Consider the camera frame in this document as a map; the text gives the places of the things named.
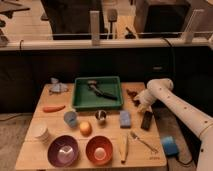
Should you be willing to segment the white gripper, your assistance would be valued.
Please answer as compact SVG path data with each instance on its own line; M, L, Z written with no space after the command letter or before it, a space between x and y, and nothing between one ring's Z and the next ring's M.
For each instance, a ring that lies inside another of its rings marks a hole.
M145 113L146 111L149 111L149 106L151 106L156 101L156 98L149 92L148 89L142 90L134 97L134 99L140 102L140 105L138 106L139 113Z

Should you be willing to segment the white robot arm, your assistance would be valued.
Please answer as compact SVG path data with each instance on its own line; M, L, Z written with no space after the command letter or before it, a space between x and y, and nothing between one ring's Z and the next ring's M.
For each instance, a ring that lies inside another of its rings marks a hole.
M176 96L169 78L152 79L134 99L145 112L156 100L165 104L201 141L196 171L213 171L213 117Z

